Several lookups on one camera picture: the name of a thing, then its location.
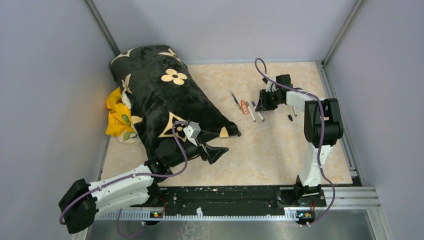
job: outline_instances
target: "white wall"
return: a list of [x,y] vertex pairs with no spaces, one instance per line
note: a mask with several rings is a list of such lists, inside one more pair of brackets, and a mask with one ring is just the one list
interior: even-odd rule
[[121,52],[168,44],[186,63],[322,60],[356,0],[94,0]]
[[424,1],[367,1],[328,69],[395,238],[422,239]]
[[100,168],[113,54],[82,0],[0,6],[0,239],[70,239],[58,202]]

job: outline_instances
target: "white marker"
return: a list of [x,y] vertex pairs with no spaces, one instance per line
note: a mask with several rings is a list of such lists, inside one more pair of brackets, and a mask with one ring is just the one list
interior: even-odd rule
[[250,115],[252,116],[253,122],[256,123],[255,115],[253,115],[253,111],[252,111],[251,106],[249,105],[249,102],[248,101],[246,102],[246,105],[247,105],[247,109],[249,109]]
[[[256,110],[256,104],[255,104],[254,101],[252,101],[252,105],[253,105],[254,109]],[[265,121],[265,118],[264,118],[264,116],[262,116],[262,113],[260,111],[257,111],[256,113],[257,113],[257,115],[259,116],[260,120],[263,123]]]
[[294,113],[294,116],[297,116],[298,115],[298,111],[296,111],[296,108],[295,107],[293,107],[293,113]]

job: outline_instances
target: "marble tile surface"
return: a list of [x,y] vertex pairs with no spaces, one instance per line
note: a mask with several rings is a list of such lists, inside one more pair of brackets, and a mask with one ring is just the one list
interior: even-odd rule
[[[189,72],[208,98],[222,114],[238,125],[240,137],[217,138],[211,146],[228,147],[216,163],[209,165],[200,158],[189,161],[181,175],[163,181],[161,186],[225,186],[225,185],[291,185],[301,172],[306,154],[303,125],[304,114],[287,105],[263,112],[265,122],[253,122],[237,108],[232,90],[239,101],[258,101],[259,90],[265,88],[262,77],[252,63],[189,65]],[[270,76],[290,74],[294,87],[303,88],[319,97],[324,89],[314,62],[267,63]],[[102,179],[125,173],[147,159],[142,144],[126,145],[111,137]],[[172,169],[174,173],[183,163]],[[345,155],[340,142],[331,150],[326,165],[326,176],[335,184],[350,184]]]

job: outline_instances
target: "marker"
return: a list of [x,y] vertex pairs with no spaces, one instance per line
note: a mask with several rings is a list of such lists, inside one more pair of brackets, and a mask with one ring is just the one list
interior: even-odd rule
[[233,99],[234,99],[234,101],[235,101],[235,104],[237,104],[238,109],[239,109],[239,110],[242,110],[242,107],[240,106],[239,101],[237,101],[236,96],[234,96],[233,91],[230,91],[230,92],[231,92],[232,98],[233,98]]
[[293,107],[293,113],[294,113],[294,116],[295,117],[298,115],[298,111],[296,111],[296,108],[295,107]]
[[241,100],[241,108],[244,115],[249,114],[248,106],[246,105],[246,101]]
[[[254,109],[256,109],[256,104],[255,104],[254,101],[252,101],[252,106],[253,106]],[[262,113],[260,111],[257,111],[256,113],[259,116],[261,122],[263,123],[265,121],[265,118],[264,118],[264,116],[262,116]]]
[[253,111],[251,109],[251,106],[249,105],[248,102],[246,102],[246,105],[247,105],[247,108],[249,109],[250,116],[252,117],[253,122],[256,123],[256,118],[255,118],[255,115],[253,115]]

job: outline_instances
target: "black pillow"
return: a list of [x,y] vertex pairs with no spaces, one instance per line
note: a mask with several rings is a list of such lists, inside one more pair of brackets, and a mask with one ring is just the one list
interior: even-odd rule
[[[202,130],[213,133],[206,141],[241,135],[237,125],[221,114],[167,45],[123,52],[110,63],[110,70],[122,90],[122,101],[130,102],[131,118],[141,120],[133,124],[148,158],[154,156],[161,141],[173,137],[171,127],[175,121],[199,123]],[[182,129],[178,126],[176,131],[185,143]]]

